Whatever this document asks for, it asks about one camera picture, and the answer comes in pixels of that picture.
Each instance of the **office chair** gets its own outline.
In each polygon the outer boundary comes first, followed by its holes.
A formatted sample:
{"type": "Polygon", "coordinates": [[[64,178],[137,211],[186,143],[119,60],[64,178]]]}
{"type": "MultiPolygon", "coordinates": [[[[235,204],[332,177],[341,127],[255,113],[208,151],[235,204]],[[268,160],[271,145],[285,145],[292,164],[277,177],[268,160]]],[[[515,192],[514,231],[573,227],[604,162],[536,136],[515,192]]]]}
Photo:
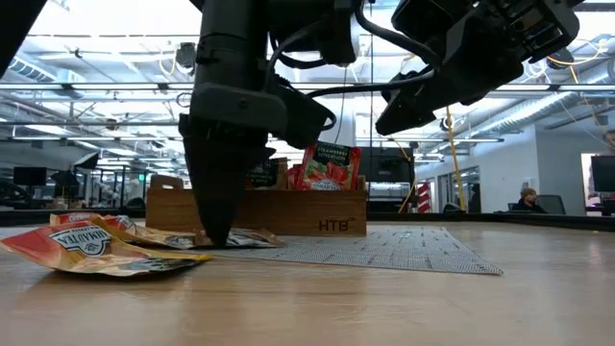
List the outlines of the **office chair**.
{"type": "Polygon", "coordinates": [[[549,214],[565,215],[564,202],[559,195],[538,195],[536,204],[549,214]]]}

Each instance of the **person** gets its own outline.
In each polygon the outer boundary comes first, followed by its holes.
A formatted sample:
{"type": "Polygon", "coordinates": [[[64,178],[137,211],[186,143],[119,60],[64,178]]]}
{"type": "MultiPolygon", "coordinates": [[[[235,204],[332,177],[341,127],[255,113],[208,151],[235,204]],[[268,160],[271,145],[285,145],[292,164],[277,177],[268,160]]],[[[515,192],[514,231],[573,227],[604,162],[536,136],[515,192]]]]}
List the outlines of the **person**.
{"type": "Polygon", "coordinates": [[[513,211],[530,211],[533,213],[547,213],[542,207],[536,204],[536,190],[533,188],[524,188],[521,191],[521,199],[513,208],[513,211]]]}
{"type": "Polygon", "coordinates": [[[472,197],[468,205],[468,211],[471,213],[480,213],[480,184],[472,185],[472,197]]]}

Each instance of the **desk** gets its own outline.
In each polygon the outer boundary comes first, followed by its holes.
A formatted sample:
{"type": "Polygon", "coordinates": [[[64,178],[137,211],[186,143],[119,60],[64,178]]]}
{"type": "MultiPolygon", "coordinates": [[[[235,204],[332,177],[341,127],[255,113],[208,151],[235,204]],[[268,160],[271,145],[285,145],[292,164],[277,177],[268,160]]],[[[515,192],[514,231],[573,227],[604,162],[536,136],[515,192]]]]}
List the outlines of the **desk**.
{"type": "Polygon", "coordinates": [[[613,344],[615,234],[430,225],[446,226],[504,275],[214,259],[131,282],[54,273],[0,251],[0,344],[613,344]]]}

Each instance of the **snack bag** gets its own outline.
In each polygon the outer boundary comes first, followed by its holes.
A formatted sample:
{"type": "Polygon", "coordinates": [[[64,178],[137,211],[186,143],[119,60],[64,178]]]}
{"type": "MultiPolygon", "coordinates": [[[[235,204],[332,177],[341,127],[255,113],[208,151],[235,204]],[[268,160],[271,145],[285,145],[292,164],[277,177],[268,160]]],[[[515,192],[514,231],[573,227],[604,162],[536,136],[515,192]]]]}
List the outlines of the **snack bag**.
{"type": "Polygon", "coordinates": [[[351,190],[356,186],[361,150],[317,142],[304,153],[297,179],[300,190],[351,190]]]}
{"type": "Polygon", "coordinates": [[[101,217],[45,226],[0,240],[0,247],[53,269],[132,276],[200,264],[209,255],[165,253],[129,245],[101,217]]]}
{"type": "Polygon", "coordinates": [[[290,169],[288,169],[288,189],[297,189],[297,177],[299,176],[299,171],[301,170],[301,164],[293,164],[290,169]]]}
{"type": "Polygon", "coordinates": [[[288,184],[287,158],[267,160],[254,167],[246,175],[248,189],[286,189],[288,184]]]}
{"type": "MultiPolygon", "coordinates": [[[[49,223],[52,226],[61,225],[71,219],[69,213],[50,216],[49,223]]],[[[100,218],[95,213],[79,212],[81,219],[89,220],[100,218]]],[[[164,245],[180,250],[192,249],[199,246],[211,246],[211,241],[201,232],[167,232],[149,227],[138,226],[126,215],[107,215],[103,218],[107,223],[107,230],[112,235],[131,243],[147,245],[164,245]]],[[[247,230],[232,228],[227,240],[227,246],[251,246],[251,247],[278,247],[283,242],[275,235],[266,230],[247,230]]]]}

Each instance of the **strawberry package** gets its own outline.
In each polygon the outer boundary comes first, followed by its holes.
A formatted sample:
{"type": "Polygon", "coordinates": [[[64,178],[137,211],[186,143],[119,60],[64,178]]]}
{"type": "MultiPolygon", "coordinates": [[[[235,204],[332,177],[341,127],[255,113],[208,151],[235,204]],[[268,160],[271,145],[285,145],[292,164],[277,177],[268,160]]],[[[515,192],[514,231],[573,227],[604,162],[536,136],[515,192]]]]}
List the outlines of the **strawberry package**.
{"type": "Polygon", "coordinates": [[[297,177],[300,190],[351,190],[357,183],[359,148],[317,142],[304,153],[297,177]]]}

